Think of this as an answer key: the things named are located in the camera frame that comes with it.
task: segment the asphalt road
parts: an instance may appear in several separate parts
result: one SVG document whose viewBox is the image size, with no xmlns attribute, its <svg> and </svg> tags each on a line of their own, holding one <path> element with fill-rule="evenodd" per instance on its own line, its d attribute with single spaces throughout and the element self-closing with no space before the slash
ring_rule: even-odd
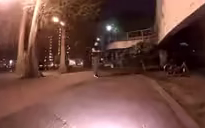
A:
<svg viewBox="0 0 205 128">
<path fill-rule="evenodd" d="M 183 128 L 150 84 L 140 75 L 93 79 L 1 118 L 0 128 Z"/>
</svg>

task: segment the curb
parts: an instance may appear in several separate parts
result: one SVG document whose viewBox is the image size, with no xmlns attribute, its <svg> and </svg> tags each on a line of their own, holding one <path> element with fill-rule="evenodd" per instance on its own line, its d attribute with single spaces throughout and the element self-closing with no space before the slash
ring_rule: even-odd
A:
<svg viewBox="0 0 205 128">
<path fill-rule="evenodd" d="M 160 93 L 160 95 L 167 101 L 170 108 L 174 111 L 177 118 L 182 122 L 185 128 L 200 128 L 199 125 L 192 119 L 191 116 L 174 100 L 155 80 L 149 79 L 153 88 Z"/>
</svg>

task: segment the night sky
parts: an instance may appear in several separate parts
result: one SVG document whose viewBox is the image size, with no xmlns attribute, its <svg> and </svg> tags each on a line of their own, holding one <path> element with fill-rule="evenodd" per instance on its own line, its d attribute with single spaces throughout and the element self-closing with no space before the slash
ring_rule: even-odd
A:
<svg viewBox="0 0 205 128">
<path fill-rule="evenodd" d="M 126 31 L 147 28 L 154 22 L 155 6 L 155 0 L 108 0 L 101 19 L 116 19 Z"/>
</svg>

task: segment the sidewalk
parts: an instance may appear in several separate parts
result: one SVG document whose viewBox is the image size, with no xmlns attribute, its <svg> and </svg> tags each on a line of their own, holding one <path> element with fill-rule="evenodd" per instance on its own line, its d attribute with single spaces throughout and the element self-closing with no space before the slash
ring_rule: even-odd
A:
<svg viewBox="0 0 205 128">
<path fill-rule="evenodd" d="M 3 77 L 0 78 L 0 118 L 38 103 L 67 87 L 93 79 L 91 72 L 51 75 L 38 79 Z"/>
<path fill-rule="evenodd" d="M 205 76 L 167 77 L 163 72 L 147 73 L 181 104 L 205 128 Z"/>
</svg>

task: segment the wall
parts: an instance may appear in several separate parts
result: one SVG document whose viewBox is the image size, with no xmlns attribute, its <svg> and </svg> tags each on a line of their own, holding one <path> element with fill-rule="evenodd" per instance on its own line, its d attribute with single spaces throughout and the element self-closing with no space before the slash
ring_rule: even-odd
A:
<svg viewBox="0 0 205 128">
<path fill-rule="evenodd" d="M 205 4 L 205 0 L 157 0 L 159 42 L 189 15 Z"/>
</svg>

